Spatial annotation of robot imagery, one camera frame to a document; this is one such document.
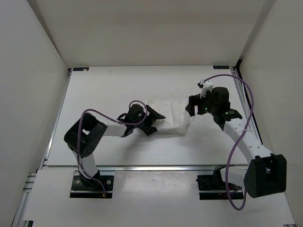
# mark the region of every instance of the white enclosure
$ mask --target white enclosure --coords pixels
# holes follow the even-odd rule
[[[68,70],[32,9],[0,1],[0,226],[10,226],[56,119]]]
[[[278,0],[241,64],[266,146],[287,159],[287,198],[303,226],[303,1]]]
[[[265,0],[36,0],[69,68],[234,66]]]
[[[0,1],[0,226],[303,227],[302,21],[302,0]],[[243,57],[264,145],[287,159],[286,194],[248,197],[241,213],[200,201],[196,176],[225,164],[233,146],[206,114],[186,136],[102,138],[94,155],[115,175],[113,199],[69,198],[77,167],[63,137],[84,109],[115,118],[134,99],[187,99],[201,79],[238,75]],[[213,83],[245,117],[241,83]],[[232,164],[247,168],[238,149]]]

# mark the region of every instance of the robotic arm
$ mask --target robotic arm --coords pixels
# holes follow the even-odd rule
[[[245,130],[245,122],[237,110],[230,108],[229,92],[225,87],[215,87],[210,81],[201,81],[198,86],[202,92],[189,97],[186,110],[190,116],[210,113],[214,122],[235,142]],[[246,131],[238,144],[249,167],[247,170],[229,167],[228,182],[245,188],[252,197],[260,197],[286,190],[286,159],[283,155],[274,155],[258,139]],[[221,187],[225,182],[226,166],[219,166],[214,171],[214,179]]]
[[[237,110],[230,108],[229,92],[225,87],[215,87],[210,81],[202,81],[199,84],[202,89],[200,94],[189,97],[186,110],[190,116],[210,113],[214,122],[228,134],[235,142],[239,140],[245,129],[245,122]],[[147,113],[140,105],[132,105],[128,113],[118,117],[120,122],[136,123],[145,120],[139,125],[123,125],[117,122],[100,122],[93,115],[86,113],[83,117],[82,131],[80,136],[80,159],[79,174],[81,182],[90,190],[98,187],[98,183],[92,178],[98,179],[100,173],[96,167],[93,151],[103,136],[126,137],[135,128],[141,129],[147,136],[155,133],[157,129],[152,127],[157,119],[165,119],[164,116],[155,112],[148,105]],[[80,121],[77,121],[65,134],[64,141],[77,158],[77,141]],[[252,197],[260,197],[286,190],[286,159],[283,155],[274,155],[264,147],[257,138],[246,131],[238,144],[239,149],[245,156],[249,167],[247,170],[230,166],[228,182],[245,188]],[[219,187],[225,187],[226,166],[219,166],[214,170],[214,179]]]
[[[99,179],[100,173],[95,164],[93,152],[96,146],[99,144],[103,136],[118,136],[126,137],[133,133],[135,128],[141,129],[147,136],[152,135],[157,131],[152,125],[156,120],[165,119],[165,116],[157,113],[151,107],[146,105],[147,113],[144,112],[143,107],[134,104],[129,108],[128,113],[123,113],[118,117],[118,121],[126,124],[120,124],[117,122],[100,122],[90,113],[85,113],[82,121],[82,131],[80,137],[80,161],[79,174],[81,182],[88,189],[94,190],[98,188],[98,182],[94,179]],[[138,125],[127,125],[127,123],[137,123],[143,120]],[[78,120],[65,134],[64,141],[68,144],[68,147],[72,150],[77,159],[77,141],[78,141]]]

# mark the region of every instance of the white cloth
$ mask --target white cloth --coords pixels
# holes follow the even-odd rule
[[[165,116],[164,120],[156,120],[154,127],[158,131],[164,131],[176,135],[185,135],[194,117],[190,117],[185,110],[187,100],[147,100],[146,104]]]

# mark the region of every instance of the metal frame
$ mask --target metal frame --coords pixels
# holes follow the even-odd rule
[[[239,75],[235,69],[231,69],[231,72],[232,72],[232,75],[239,77]],[[250,107],[249,107],[248,102],[245,97],[244,87],[238,79],[234,79],[234,82],[235,82],[236,89],[237,89],[237,92],[238,92],[238,95],[240,98],[240,102],[242,104],[242,108],[244,110],[245,118],[247,119],[248,115],[250,114]],[[260,136],[258,134],[257,127],[256,127],[256,122],[254,121],[253,118],[250,120],[249,126],[252,130],[252,133],[258,138],[259,141],[261,141]]]
[[[34,181],[36,178],[36,174],[29,174],[27,177],[27,181],[23,188],[23,195],[21,197],[19,206],[17,208],[14,220],[11,224],[11,227],[30,227],[32,226],[32,221],[24,221],[23,216],[25,209],[27,207],[28,198],[34,186]]]
[[[50,150],[51,150],[52,143],[53,143],[53,137],[54,137],[55,132],[56,132],[56,128],[57,128],[57,125],[58,125],[58,121],[59,121],[60,113],[61,113],[61,110],[62,110],[62,106],[63,106],[64,100],[65,100],[65,95],[66,95],[66,92],[67,92],[67,88],[68,88],[68,85],[69,85],[70,80],[71,80],[71,73],[72,73],[72,69],[71,69],[71,71],[70,71],[70,73],[69,73],[69,75],[68,75],[67,84],[66,84],[66,87],[65,87],[65,91],[64,91],[64,94],[63,94],[61,103],[60,103],[60,108],[59,108],[59,111],[58,111],[58,114],[57,114],[55,123],[54,123],[54,125],[53,125],[53,130],[52,130],[50,139],[49,139],[49,141],[48,141],[48,143],[47,143],[47,146],[46,146],[46,149],[45,149],[45,152],[44,152],[44,155],[43,155],[43,158],[42,158],[42,162],[41,162],[41,164],[40,164],[39,169],[42,169],[42,168],[43,168],[44,161],[45,161],[45,159],[48,158],[49,152],[50,152]]]

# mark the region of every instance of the black mounting bracket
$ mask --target black mounting bracket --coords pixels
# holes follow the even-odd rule
[[[198,175],[196,179],[198,182],[200,200],[227,200],[225,186],[218,183],[214,175]],[[243,192],[239,190],[233,193],[234,190],[239,189],[238,186],[230,183],[231,197],[233,200],[242,200]]]
[[[114,176],[112,175],[101,175],[98,178],[104,185],[106,191],[106,199],[111,199],[113,197],[113,187],[114,187]],[[71,193],[70,198],[96,198],[104,199],[102,188],[99,185],[95,189],[89,189],[87,186],[83,185],[80,175],[74,175],[71,183]]]

